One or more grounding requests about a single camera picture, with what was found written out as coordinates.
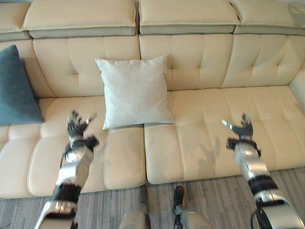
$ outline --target cream leather sofa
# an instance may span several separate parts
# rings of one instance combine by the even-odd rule
[[[11,25],[34,39],[11,34],[8,41],[10,31],[0,29],[0,50],[17,45],[45,122],[0,126],[0,197],[52,194],[72,109],[98,113],[87,134],[100,146],[83,192],[239,174],[225,148],[234,135],[221,119],[237,123],[243,112],[269,169],[303,166],[305,24],[295,21],[305,21],[305,6],[294,4],[298,19],[291,19],[290,3],[281,2],[279,14],[278,2],[255,2],[262,10],[253,13],[251,0],[141,0],[136,35],[132,0],[34,1],[23,22]],[[103,131],[103,82],[94,59],[165,54],[175,124]]]

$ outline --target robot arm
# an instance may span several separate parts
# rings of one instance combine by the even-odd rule
[[[234,161],[254,195],[260,228],[305,229],[301,218],[278,189],[260,158],[261,152],[252,140],[253,127],[249,117],[245,114],[242,116],[241,127],[225,120],[222,123],[239,135],[239,139],[228,139],[227,148],[234,150]]]
[[[35,229],[77,229],[73,222],[77,202],[93,160],[93,148],[99,144],[95,136],[84,139],[83,133],[95,116],[84,122],[79,114],[72,111],[67,121],[70,144],[66,146],[51,200],[40,214]]]

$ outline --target floor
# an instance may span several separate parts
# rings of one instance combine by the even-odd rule
[[[273,171],[272,176],[305,221],[305,167]],[[215,229],[249,229],[255,209],[241,176],[148,185],[152,229],[172,229],[173,191],[185,189],[189,209],[200,212]],[[136,209],[139,188],[82,194],[76,221],[80,229],[117,229],[125,213]],[[0,199],[0,229],[31,229],[49,198]]]

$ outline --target robot forearm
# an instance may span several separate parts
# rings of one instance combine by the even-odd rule
[[[234,161],[248,183],[257,206],[256,217],[261,229],[305,229],[305,226],[260,158],[261,152],[252,141],[253,128],[249,117],[243,115],[242,127],[227,121],[223,124],[239,135],[228,139],[227,148],[234,150]]]
[[[55,225],[59,229],[78,227],[73,222],[77,202],[89,175],[89,167],[94,158],[93,148],[99,143],[94,136],[83,138],[83,132],[91,120],[81,123],[81,118],[75,111],[68,119],[67,130],[71,142],[63,154],[53,196],[44,205],[35,229],[55,228]]]

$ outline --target seam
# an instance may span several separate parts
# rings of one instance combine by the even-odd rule
[[[202,111],[202,116],[203,116],[203,125],[205,127],[205,132],[206,132],[206,134],[208,136],[208,139],[209,139],[210,148],[211,148],[211,152],[212,152],[212,156],[213,156],[213,161],[214,161],[214,173],[213,173],[213,176],[215,176],[216,175],[216,171],[217,171],[216,157],[215,157],[215,152],[214,152],[213,144],[212,144],[212,141],[211,141],[211,136],[210,136],[210,133],[208,131],[207,125],[205,124],[205,113],[203,111]]]
[[[103,183],[104,186],[106,188],[106,190],[108,190],[107,185],[106,185],[106,155],[107,155],[107,146],[108,146],[108,136],[109,136],[110,132],[108,131],[107,136],[106,136],[106,140],[105,140],[105,150],[104,150],[104,174],[103,174]]]
[[[40,124],[40,127],[39,127],[39,138],[42,138],[41,133],[42,133],[42,124]]]
[[[250,85],[250,83],[251,83],[251,81],[252,81],[252,79],[253,79],[253,75],[254,75],[254,73],[253,73],[253,71],[254,71],[254,66],[257,67],[257,66],[256,66],[256,63],[257,63],[259,57],[261,56],[262,50],[263,50],[262,36],[259,35],[259,37],[260,37],[260,40],[261,40],[261,47],[260,47],[259,54],[258,54],[258,56],[256,57],[255,62],[254,62],[254,63],[252,64],[252,66],[251,66],[251,76],[250,76],[250,79],[248,79],[248,85]]]
[[[105,37],[102,37],[103,38],[103,49],[104,49],[104,53],[105,53],[105,59],[107,59],[107,53],[106,53],[106,45],[105,45]]]
[[[225,79],[226,79],[226,77],[227,77],[228,70],[229,70],[229,66],[231,65],[233,49],[234,49],[234,46],[235,46],[235,37],[236,37],[236,34],[229,34],[229,35],[231,35],[231,36],[233,37],[233,38],[232,38],[232,49],[231,49],[231,54],[230,54],[230,57],[229,57],[228,66],[227,66],[227,68],[226,68],[226,70],[225,70],[225,72],[224,72],[224,77],[223,77],[223,80],[222,80],[222,82],[221,82],[221,84],[220,84],[220,88],[223,87],[224,81],[225,81]]]
[[[199,74],[198,88],[199,89],[202,89],[201,88],[201,76],[202,76],[201,72],[203,70],[202,65],[203,65],[204,50],[205,50],[205,35],[203,35],[202,38],[203,38],[203,52],[202,52],[202,57],[201,57],[201,63],[200,63],[200,66],[198,68],[198,74]]]
[[[38,145],[39,141],[40,141],[40,139],[37,140],[37,142],[36,142],[36,144],[35,144],[35,146],[34,146],[34,148],[33,148],[33,150],[32,150],[32,154],[31,154],[31,156],[30,156],[30,161],[29,161],[29,165],[28,165],[28,172],[27,172],[27,181],[26,181],[26,182],[27,182],[27,191],[28,191],[28,193],[29,193],[30,195],[32,195],[32,196],[34,196],[34,194],[32,194],[32,193],[30,192],[29,176],[30,176],[31,164],[32,164],[33,157],[34,157],[34,152],[35,152],[35,150],[36,150],[36,148],[37,148],[37,145]]]
[[[2,148],[0,148],[0,158],[1,158],[1,155],[2,155],[2,152],[3,152],[3,149],[5,148],[5,146],[6,146],[7,143],[8,143],[8,141],[4,143],[4,145],[3,145]]]
[[[224,92],[223,92],[223,89],[220,89],[220,91],[221,91],[221,93],[223,94],[225,103],[227,104],[227,106],[228,106],[228,108],[229,108],[231,121],[233,121],[233,118],[232,118],[232,111],[231,111],[231,107],[230,107],[230,105],[229,105],[229,102],[228,102],[228,100],[227,100],[227,98],[226,98],[226,96],[225,96],[225,94],[224,94]]]
[[[184,164],[183,164],[183,153],[182,153],[182,147],[181,147],[181,141],[180,141],[180,137],[179,137],[179,131],[178,131],[178,128],[177,126],[175,125],[175,128],[176,128],[176,137],[177,137],[177,141],[178,141],[178,145],[179,145],[179,151],[180,151],[180,159],[181,159],[181,168],[182,168],[182,177],[183,177],[183,180],[184,180],[184,174],[185,174],[185,171],[184,171]]]
[[[144,147],[144,155],[145,155],[145,146],[143,145],[144,142],[144,128],[142,128],[143,132],[141,133],[141,151],[143,150]],[[143,179],[143,153],[141,154],[141,181],[144,182]]]
[[[9,129],[8,129],[8,142],[10,141],[10,130],[11,130],[11,124],[9,125]]]
[[[53,91],[53,90],[51,89],[51,87],[50,87],[50,82],[47,80],[47,77],[45,76],[45,74],[44,74],[43,71],[42,71],[42,67],[41,67],[41,64],[40,64],[40,62],[39,62],[38,55],[37,55],[37,52],[36,52],[36,49],[35,49],[34,40],[33,40],[33,42],[32,42],[32,45],[33,45],[33,50],[34,50],[34,53],[35,53],[35,57],[36,57],[38,66],[39,66],[39,68],[40,68],[40,72],[41,72],[41,74],[43,75],[43,78],[44,78],[44,80],[45,80],[47,86],[49,87],[50,92],[53,94],[53,96],[57,97],[57,95],[54,93],[54,91]]]
[[[145,144],[145,124],[143,125],[143,131],[144,131],[144,150],[145,150],[145,163],[146,163],[146,176],[147,176],[147,180],[148,182],[150,183],[151,182],[151,177],[150,177],[150,174],[149,174],[149,169],[148,169],[148,160],[146,158],[146,144]]]
[[[271,91],[272,95],[275,97],[276,101],[280,104],[280,107],[281,107],[281,109],[282,109],[282,112],[283,112],[283,114],[284,114],[284,116],[285,116],[285,120],[289,123],[290,128],[293,130],[294,134],[297,136],[297,139],[298,139],[298,141],[299,141],[300,146],[302,146],[303,144],[302,144],[302,142],[301,142],[301,140],[300,140],[300,138],[299,138],[299,135],[297,134],[297,132],[295,131],[295,129],[293,128],[293,126],[292,126],[291,123],[289,122],[289,119],[288,119],[288,117],[287,117],[287,115],[286,115],[286,113],[285,113],[285,111],[284,111],[284,108],[283,108],[282,104],[280,103],[280,101],[279,101],[279,99],[277,98],[277,96],[275,95],[275,93],[274,93],[270,88],[269,88],[269,90]]]
[[[75,68],[74,63],[73,63],[72,58],[71,58],[71,53],[70,53],[70,49],[69,49],[69,38],[67,39],[67,49],[68,49],[68,54],[69,54],[70,62],[71,62],[72,67],[74,69],[74,74],[73,75],[78,75],[78,72],[76,71],[76,68]]]

